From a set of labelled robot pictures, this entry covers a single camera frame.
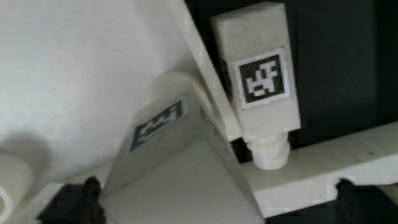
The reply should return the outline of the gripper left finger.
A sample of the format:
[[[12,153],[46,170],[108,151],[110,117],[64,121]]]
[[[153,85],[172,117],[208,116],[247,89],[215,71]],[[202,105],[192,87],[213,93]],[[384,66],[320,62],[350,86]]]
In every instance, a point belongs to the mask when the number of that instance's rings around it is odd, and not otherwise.
[[[37,215],[41,224],[107,224],[99,195],[96,177],[89,177],[82,184],[66,184]]]

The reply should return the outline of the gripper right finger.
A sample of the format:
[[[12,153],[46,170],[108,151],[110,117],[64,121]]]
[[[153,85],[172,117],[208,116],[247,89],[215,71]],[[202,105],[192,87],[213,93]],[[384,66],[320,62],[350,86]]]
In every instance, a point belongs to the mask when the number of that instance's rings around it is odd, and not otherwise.
[[[266,224],[398,224],[398,182],[357,185],[341,179],[336,190],[330,202],[268,217]]]

